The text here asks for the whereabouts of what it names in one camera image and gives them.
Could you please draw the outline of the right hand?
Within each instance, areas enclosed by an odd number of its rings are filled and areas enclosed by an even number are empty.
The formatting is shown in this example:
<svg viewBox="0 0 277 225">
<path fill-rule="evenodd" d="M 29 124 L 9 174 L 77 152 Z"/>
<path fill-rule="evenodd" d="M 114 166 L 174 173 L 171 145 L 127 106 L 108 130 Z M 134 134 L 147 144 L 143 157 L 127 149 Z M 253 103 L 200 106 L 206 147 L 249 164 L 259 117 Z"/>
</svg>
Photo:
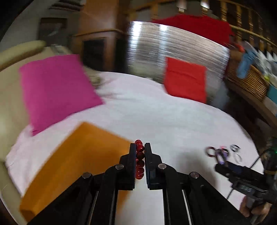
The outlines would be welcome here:
<svg viewBox="0 0 277 225">
<path fill-rule="evenodd" d="M 240 204 L 240 208 L 239 211 L 241 212 L 242 215 L 244 215 L 246 218 L 248 218 L 250 216 L 250 214 L 254 214 L 254 215 L 258 215 L 257 218 L 257 223 L 261 223 L 266 216 L 268 215 L 270 208 L 271 208 L 272 204 L 270 203 L 265 203 L 263 205 L 260 205 L 252 210 L 250 210 L 247 207 L 247 197 L 245 196 Z"/>
</svg>

